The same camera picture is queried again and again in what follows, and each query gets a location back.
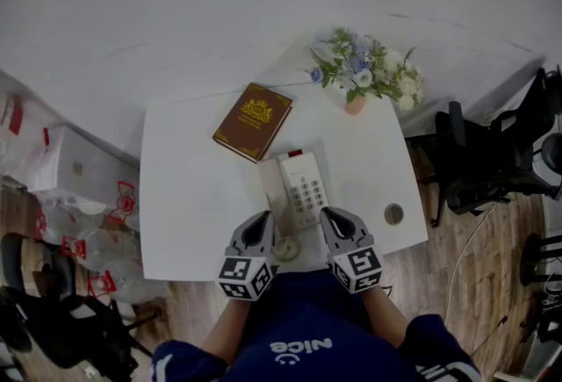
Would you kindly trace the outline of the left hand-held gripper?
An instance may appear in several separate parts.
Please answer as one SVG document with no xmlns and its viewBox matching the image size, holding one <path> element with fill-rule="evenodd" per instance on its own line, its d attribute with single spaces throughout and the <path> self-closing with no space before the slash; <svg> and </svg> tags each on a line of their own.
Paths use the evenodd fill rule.
<svg viewBox="0 0 562 382">
<path fill-rule="evenodd" d="M 262 211 L 233 232 L 220 260 L 215 282 L 230 299 L 258 301 L 269 289 L 277 223 L 273 213 Z"/>
</svg>

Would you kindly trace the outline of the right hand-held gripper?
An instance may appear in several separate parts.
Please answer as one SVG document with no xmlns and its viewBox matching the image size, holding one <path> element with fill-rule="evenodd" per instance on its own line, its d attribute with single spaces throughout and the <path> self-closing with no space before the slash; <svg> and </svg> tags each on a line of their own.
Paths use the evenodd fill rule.
<svg viewBox="0 0 562 382">
<path fill-rule="evenodd" d="M 351 294 L 379 285 L 382 258 L 364 222 L 333 206 L 323 207 L 319 220 L 328 247 L 328 265 L 336 280 Z"/>
</svg>

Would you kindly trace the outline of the white telephone base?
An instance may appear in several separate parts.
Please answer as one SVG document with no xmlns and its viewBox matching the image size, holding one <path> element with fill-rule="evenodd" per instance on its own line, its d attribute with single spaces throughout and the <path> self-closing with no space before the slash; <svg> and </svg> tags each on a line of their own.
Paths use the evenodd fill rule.
<svg viewBox="0 0 562 382">
<path fill-rule="evenodd" d="M 313 150 L 293 150 L 277 162 L 295 227 L 301 231 L 319 225 L 321 209 L 329 200 Z"/>
</svg>

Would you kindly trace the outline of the white telephone handset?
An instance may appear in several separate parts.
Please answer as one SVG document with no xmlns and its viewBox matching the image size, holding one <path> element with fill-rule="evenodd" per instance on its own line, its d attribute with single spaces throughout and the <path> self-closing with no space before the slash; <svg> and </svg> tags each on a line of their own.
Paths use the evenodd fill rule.
<svg viewBox="0 0 562 382">
<path fill-rule="evenodd" d="M 270 210 L 277 224 L 278 233 L 282 236 L 293 234 L 289 200 L 277 159 L 261 161 L 257 164 L 257 168 Z"/>
</svg>

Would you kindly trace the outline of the person's left forearm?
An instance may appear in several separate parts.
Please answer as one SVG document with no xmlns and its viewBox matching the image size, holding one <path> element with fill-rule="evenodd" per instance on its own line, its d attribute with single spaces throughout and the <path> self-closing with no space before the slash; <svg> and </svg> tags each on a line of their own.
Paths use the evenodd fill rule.
<svg viewBox="0 0 562 382">
<path fill-rule="evenodd" d="M 249 301 L 230 299 L 201 349 L 231 364 L 237 356 L 251 307 Z"/>
</svg>

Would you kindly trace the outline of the person's navy shirt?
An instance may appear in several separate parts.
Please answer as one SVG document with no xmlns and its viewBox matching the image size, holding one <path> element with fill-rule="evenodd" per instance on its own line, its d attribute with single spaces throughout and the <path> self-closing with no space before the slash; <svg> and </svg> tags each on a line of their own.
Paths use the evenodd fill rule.
<svg viewBox="0 0 562 382">
<path fill-rule="evenodd" d="M 375 336 L 360 293 L 327 271 L 284 273 L 252 307 L 231 364 L 201 345 L 155 350 L 150 382 L 482 382 L 437 314 L 407 319 L 399 348 Z"/>
</svg>

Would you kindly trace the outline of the brown hardcover book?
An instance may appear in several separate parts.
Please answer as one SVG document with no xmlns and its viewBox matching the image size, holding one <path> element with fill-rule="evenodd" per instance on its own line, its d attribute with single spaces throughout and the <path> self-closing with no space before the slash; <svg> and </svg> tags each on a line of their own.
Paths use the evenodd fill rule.
<svg viewBox="0 0 562 382">
<path fill-rule="evenodd" d="M 213 140 L 241 157 L 258 163 L 273 142 L 293 100 L 251 83 L 221 122 Z"/>
</svg>

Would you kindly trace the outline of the pink vase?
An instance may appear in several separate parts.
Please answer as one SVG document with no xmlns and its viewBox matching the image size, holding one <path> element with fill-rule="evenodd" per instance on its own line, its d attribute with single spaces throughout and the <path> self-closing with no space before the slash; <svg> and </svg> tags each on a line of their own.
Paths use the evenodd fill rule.
<svg viewBox="0 0 562 382">
<path fill-rule="evenodd" d="M 347 114 L 355 116 L 358 115 L 364 108 L 366 103 L 366 97 L 364 96 L 356 96 L 353 99 L 349 99 L 346 101 L 346 105 L 344 110 Z"/>
</svg>

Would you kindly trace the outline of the pile of plastic bags and box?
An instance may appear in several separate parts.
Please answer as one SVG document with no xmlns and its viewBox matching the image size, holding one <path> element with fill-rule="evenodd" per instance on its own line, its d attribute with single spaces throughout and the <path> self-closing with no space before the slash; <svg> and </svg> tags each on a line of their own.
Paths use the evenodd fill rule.
<svg viewBox="0 0 562 382">
<path fill-rule="evenodd" d="M 92 274 L 92 296 L 139 305 L 169 295 L 167 282 L 144 277 L 135 185 L 117 182 L 116 200 L 109 205 L 62 189 L 32 194 L 39 201 L 34 235 Z"/>
</svg>

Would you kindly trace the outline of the blue and white flower bouquet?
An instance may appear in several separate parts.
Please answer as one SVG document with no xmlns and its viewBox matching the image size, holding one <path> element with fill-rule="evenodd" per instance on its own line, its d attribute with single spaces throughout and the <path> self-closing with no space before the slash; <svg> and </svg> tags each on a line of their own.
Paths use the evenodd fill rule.
<svg viewBox="0 0 562 382">
<path fill-rule="evenodd" d="M 307 48 L 313 61 L 307 73 L 312 83 L 336 87 L 345 104 L 356 96 L 387 97 L 408 112 L 424 100 L 425 76 L 413 63 L 414 51 L 401 53 L 369 34 L 335 27 Z"/>
</svg>

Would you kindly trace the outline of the white cardboard box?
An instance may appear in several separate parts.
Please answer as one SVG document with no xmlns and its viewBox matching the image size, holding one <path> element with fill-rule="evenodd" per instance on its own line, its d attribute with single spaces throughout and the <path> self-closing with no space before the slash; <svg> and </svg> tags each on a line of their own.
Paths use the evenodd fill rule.
<svg viewBox="0 0 562 382">
<path fill-rule="evenodd" d="M 49 145 L 33 184 L 106 205 L 120 196 L 139 197 L 140 172 L 67 126 L 48 131 Z"/>
</svg>

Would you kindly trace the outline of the black round stand base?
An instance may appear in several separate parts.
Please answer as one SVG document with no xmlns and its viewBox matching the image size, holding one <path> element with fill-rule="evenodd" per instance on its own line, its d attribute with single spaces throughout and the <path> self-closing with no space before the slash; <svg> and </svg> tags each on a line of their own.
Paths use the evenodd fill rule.
<svg viewBox="0 0 562 382">
<path fill-rule="evenodd" d="M 562 234 L 546 238 L 541 238 L 538 234 L 531 234 L 523 246 L 520 259 L 519 279 L 522 286 L 562 282 L 562 273 L 537 273 L 539 263 L 550 258 L 562 260 Z"/>
</svg>

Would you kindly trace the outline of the black office chair with headrest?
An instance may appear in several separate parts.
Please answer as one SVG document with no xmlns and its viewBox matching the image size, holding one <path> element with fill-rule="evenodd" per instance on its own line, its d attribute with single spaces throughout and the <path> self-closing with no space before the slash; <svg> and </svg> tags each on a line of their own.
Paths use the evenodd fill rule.
<svg viewBox="0 0 562 382">
<path fill-rule="evenodd" d="M 534 145 L 546 137 L 538 153 L 545 164 L 562 177 L 562 133 L 547 135 L 562 115 L 562 69 L 540 68 L 520 105 L 493 120 L 490 131 L 500 142 L 501 175 L 498 183 L 503 194 L 541 194 L 554 200 L 562 198 L 562 180 L 558 185 L 544 181 L 532 168 Z"/>
</svg>

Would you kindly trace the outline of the black folded chair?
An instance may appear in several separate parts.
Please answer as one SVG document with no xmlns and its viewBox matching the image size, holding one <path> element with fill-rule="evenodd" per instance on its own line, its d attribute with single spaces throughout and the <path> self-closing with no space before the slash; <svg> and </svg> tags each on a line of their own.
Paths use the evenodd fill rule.
<svg viewBox="0 0 562 382">
<path fill-rule="evenodd" d="M 42 269 L 34 273 L 45 291 L 33 296 L 26 291 L 22 271 L 23 243 L 42 248 Z M 76 266 L 65 250 L 16 233 L 0 239 L 0 342 L 9 350 L 29 353 L 37 344 L 56 366 L 69 369 L 91 364 L 110 382 L 132 382 L 139 364 L 132 350 L 151 358 L 153 353 L 131 331 L 159 314 L 126 325 L 116 301 L 76 293 Z"/>
</svg>

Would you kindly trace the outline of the clear bag of bottles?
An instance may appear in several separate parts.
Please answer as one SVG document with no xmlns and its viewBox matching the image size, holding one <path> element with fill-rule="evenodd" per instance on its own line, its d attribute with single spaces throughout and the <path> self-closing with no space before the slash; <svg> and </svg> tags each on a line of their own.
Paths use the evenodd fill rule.
<svg viewBox="0 0 562 382">
<path fill-rule="evenodd" d="M 0 180 L 28 186 L 48 151 L 48 130 L 66 124 L 32 90 L 0 69 Z"/>
</svg>

